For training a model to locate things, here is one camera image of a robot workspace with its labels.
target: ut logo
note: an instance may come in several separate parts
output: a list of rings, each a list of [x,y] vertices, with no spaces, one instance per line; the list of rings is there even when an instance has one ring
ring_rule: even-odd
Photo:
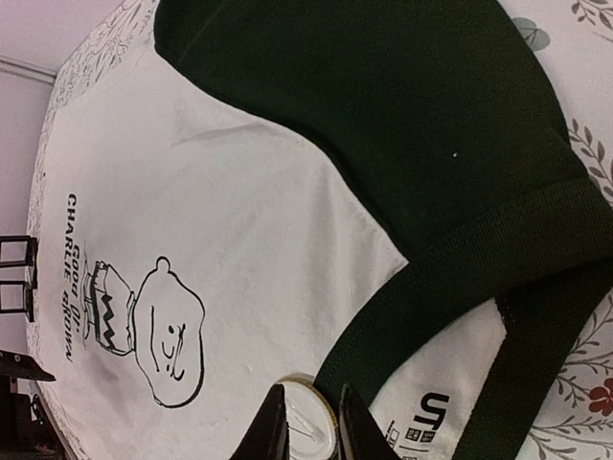
[[[432,405],[432,402],[439,402],[443,404],[449,403],[449,397],[446,395],[440,395],[439,393],[428,393],[421,398],[421,408],[428,414],[433,414],[435,418],[426,418],[421,415],[416,415],[413,420],[418,424],[430,425],[432,429],[436,431],[443,424],[444,416],[447,410],[443,407]]]

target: cartoon character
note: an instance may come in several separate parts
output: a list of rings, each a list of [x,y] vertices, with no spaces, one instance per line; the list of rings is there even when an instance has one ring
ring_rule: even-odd
[[[204,381],[202,326],[204,305],[160,257],[137,295],[110,264],[85,268],[82,303],[85,338],[93,330],[107,352],[136,356],[155,401],[183,407],[198,395]]]

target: black metal frame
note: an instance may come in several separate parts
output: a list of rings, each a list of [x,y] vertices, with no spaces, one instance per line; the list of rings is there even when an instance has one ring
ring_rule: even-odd
[[[17,261],[2,261],[2,244],[5,242],[24,242],[26,243],[26,254],[23,259]],[[27,235],[0,236],[0,269],[29,267],[30,280],[2,280],[2,286],[21,286],[22,287],[22,306],[21,308],[2,308],[2,294],[0,293],[0,314],[25,313],[30,322],[34,322],[34,289],[37,288],[36,254],[38,252],[38,242],[36,238]]]

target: wall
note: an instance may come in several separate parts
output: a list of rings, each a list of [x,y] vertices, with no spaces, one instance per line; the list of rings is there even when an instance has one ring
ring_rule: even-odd
[[[0,0],[0,55],[57,71],[92,29],[122,3]]]
[[[51,89],[0,73],[0,235],[26,231],[34,161]],[[7,276],[5,271],[0,278],[23,273]],[[0,349],[26,353],[25,326],[25,315],[0,316]]]

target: ceiling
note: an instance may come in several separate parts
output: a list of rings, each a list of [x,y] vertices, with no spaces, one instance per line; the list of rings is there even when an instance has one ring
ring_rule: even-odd
[[[0,55],[57,71],[124,0],[0,0]]]

